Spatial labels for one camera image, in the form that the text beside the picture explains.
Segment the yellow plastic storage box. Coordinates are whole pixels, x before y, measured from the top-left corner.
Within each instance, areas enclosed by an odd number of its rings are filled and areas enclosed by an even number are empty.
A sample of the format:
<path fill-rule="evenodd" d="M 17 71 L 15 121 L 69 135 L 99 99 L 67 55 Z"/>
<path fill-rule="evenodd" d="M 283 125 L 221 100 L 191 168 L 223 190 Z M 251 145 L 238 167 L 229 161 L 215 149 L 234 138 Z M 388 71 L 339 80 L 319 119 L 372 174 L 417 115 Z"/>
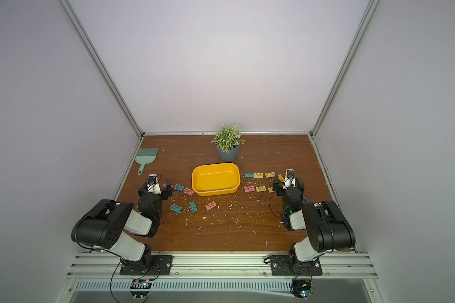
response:
<path fill-rule="evenodd" d="M 240 170 L 234 163 L 201 165 L 192 172 L 192 189 L 201 197 L 232 194 L 240 184 Z"/>

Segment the blue binder clip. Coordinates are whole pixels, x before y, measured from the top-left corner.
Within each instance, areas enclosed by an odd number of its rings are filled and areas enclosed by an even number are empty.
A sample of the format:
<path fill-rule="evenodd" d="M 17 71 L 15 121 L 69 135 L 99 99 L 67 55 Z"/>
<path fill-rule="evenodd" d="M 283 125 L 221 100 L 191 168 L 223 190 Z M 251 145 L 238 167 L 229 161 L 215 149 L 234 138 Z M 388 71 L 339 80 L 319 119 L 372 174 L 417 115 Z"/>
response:
<path fill-rule="evenodd" d="M 173 186 L 174 189 L 178 190 L 178 191 L 184 191 L 185 187 L 184 186 L 181 186 L 179 184 L 175 184 Z"/>

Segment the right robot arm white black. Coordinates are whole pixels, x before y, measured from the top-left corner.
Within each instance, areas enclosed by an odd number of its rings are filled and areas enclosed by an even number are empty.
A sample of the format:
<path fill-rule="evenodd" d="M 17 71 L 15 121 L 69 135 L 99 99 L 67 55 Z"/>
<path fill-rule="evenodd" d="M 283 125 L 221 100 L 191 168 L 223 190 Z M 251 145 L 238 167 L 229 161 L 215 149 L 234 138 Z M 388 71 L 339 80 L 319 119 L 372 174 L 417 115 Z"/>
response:
<path fill-rule="evenodd" d="M 288 169 L 273 183 L 276 196 L 282 198 L 280 220 L 289 231 L 307 232 L 304 240 L 291 245 L 288 262 L 300 267 L 314 262 L 328 252 L 355 247 L 355 233 L 337 204 L 330 201 L 312 203 L 304 195 L 305 184 Z"/>

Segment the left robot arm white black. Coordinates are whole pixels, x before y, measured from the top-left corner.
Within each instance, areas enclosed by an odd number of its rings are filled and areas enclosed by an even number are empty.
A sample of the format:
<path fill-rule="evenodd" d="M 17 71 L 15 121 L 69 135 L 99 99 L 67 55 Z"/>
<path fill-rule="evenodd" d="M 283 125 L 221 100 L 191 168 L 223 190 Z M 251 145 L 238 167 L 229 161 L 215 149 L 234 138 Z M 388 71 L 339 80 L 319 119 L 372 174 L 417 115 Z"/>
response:
<path fill-rule="evenodd" d="M 133 237 L 155 236 L 161 225 L 163 202 L 172 195 L 169 181 L 162 188 L 158 175 L 150 175 L 139 189 L 136 205 L 102 199 L 75 224 L 72 241 L 86 249 L 102 249 L 118 256 L 124 266 L 146 270 L 153 264 L 151 248 Z"/>

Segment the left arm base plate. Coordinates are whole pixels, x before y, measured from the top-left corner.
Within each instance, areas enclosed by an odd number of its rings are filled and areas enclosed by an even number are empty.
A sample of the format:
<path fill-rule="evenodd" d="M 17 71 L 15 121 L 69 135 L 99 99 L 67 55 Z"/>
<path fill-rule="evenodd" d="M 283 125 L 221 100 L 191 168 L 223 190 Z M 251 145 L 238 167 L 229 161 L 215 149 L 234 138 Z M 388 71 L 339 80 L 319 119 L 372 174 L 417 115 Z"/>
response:
<path fill-rule="evenodd" d="M 122 260 L 120 275 L 169 275 L 173 258 L 172 255 L 153 255 L 140 261 Z"/>

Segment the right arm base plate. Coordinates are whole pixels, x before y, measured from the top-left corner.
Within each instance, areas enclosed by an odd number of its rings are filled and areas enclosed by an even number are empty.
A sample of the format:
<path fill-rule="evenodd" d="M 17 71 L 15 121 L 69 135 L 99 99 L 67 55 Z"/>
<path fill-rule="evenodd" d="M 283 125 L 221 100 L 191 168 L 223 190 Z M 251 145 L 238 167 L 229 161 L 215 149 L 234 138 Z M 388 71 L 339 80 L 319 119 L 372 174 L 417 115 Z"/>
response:
<path fill-rule="evenodd" d="M 292 254 L 269 255 L 263 259 L 263 263 L 270 266 L 273 276 L 322 276 L 322 267 L 318 258 L 310 261 L 299 261 Z"/>

